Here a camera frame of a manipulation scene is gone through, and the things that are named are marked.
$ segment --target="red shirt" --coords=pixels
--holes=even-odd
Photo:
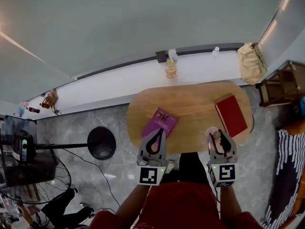
[[[123,229],[122,220],[102,211],[90,229]],[[219,219],[216,197],[210,187],[189,182],[172,182],[153,187],[134,229],[261,228],[249,212],[241,213],[226,224]]]

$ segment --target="book cover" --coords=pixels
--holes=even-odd
[[[235,96],[228,97],[215,105],[226,133],[231,137],[247,129],[243,113]]]
[[[165,135],[167,137],[176,124],[177,124],[177,119],[175,117],[165,112],[164,110],[158,108],[158,110],[154,113],[153,117],[148,123],[148,125],[142,131],[142,136],[146,137],[151,132],[163,128],[165,131]]]

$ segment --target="purple book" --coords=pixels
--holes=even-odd
[[[163,128],[165,131],[165,135],[167,137],[176,124],[177,124],[177,119],[175,117],[171,116],[169,113],[165,112],[161,108],[158,108],[158,110],[154,113],[153,117],[148,123],[148,125],[142,131],[142,136],[146,137],[148,136],[149,133],[157,129]],[[158,146],[158,142],[159,142],[159,138],[154,144]]]

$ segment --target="person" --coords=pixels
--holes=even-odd
[[[198,153],[181,154],[180,169],[170,161],[159,186],[137,185],[115,214],[101,211],[90,229],[130,228],[261,228],[249,212],[241,211],[232,187],[221,188],[220,218]]]
[[[79,192],[79,189],[76,187],[69,188],[42,208],[41,211],[49,218],[56,229],[79,228],[82,221],[93,216],[94,208],[83,202],[81,203],[83,208],[80,211],[64,215],[66,207],[75,196],[75,192]]]

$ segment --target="marble floor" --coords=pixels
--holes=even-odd
[[[254,129],[247,141],[238,146],[240,177],[234,184],[237,199],[243,211],[250,211],[260,221],[272,188],[273,170],[277,149],[275,128],[283,126],[287,119],[287,106],[259,107],[260,97],[255,87],[248,86],[247,92],[253,116]],[[136,186],[134,168],[138,149],[130,142],[127,134],[128,106],[111,107],[79,114],[64,115],[37,121],[37,138],[39,143],[86,143],[89,132],[97,126],[109,128],[117,142],[113,157],[106,161],[94,159],[87,148],[70,149],[83,159],[99,165],[106,175],[113,195],[122,203]],[[58,150],[59,158],[68,168],[72,183],[80,193],[66,209],[66,213],[81,209],[79,202],[86,202],[96,209],[118,208],[110,194],[107,182],[100,170],[83,162],[78,157]],[[180,155],[168,155],[168,159],[179,160]],[[209,161],[208,152],[201,152],[199,157],[205,165]]]

